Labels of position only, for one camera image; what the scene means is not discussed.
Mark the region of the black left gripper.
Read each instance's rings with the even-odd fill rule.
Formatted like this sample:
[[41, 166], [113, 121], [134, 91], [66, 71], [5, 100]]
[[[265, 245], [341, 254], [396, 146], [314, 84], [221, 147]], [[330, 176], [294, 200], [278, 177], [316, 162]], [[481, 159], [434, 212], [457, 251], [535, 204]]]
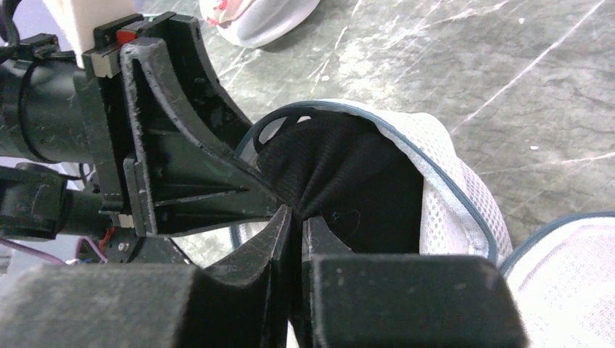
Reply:
[[18, 159], [1, 169], [2, 238], [176, 237], [275, 214], [276, 195], [234, 153], [252, 123], [222, 87], [200, 21], [143, 19], [88, 29], [94, 45], [78, 54], [52, 34], [22, 38], [1, 16], [1, 155]]

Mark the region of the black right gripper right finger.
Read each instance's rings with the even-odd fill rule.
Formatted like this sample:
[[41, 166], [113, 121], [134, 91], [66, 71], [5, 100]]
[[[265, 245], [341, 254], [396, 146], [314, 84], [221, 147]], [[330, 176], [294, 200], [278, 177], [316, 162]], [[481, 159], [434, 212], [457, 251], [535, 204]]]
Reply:
[[301, 347], [526, 347], [488, 259], [356, 254], [313, 217], [302, 227]]

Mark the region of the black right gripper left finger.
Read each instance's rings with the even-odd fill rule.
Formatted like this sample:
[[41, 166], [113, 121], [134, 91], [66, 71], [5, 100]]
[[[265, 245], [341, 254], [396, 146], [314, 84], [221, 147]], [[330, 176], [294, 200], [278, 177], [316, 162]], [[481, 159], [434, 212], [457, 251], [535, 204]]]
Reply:
[[3, 347], [285, 347], [292, 212], [211, 266], [43, 266], [1, 299]]

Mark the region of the black bra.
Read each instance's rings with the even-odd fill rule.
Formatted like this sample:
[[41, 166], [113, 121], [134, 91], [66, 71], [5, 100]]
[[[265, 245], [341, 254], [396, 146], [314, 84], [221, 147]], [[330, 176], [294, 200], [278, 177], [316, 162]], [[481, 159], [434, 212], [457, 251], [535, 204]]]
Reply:
[[257, 168], [300, 222], [323, 218], [357, 253], [419, 251], [424, 178], [369, 120], [335, 112], [282, 119], [252, 143]]

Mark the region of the white mesh blue zip laundry bag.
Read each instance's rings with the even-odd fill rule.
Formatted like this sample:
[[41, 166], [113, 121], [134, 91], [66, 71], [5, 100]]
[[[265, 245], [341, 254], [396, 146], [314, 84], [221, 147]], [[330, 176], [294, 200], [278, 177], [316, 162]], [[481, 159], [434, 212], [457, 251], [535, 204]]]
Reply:
[[554, 220], [513, 247], [502, 213], [480, 177], [455, 153], [434, 116], [392, 112], [345, 99], [298, 101], [258, 121], [236, 153], [256, 163], [257, 144], [293, 117], [314, 112], [371, 121], [424, 177], [422, 254], [470, 254], [496, 263], [519, 309], [531, 347], [614, 345], [614, 213]]

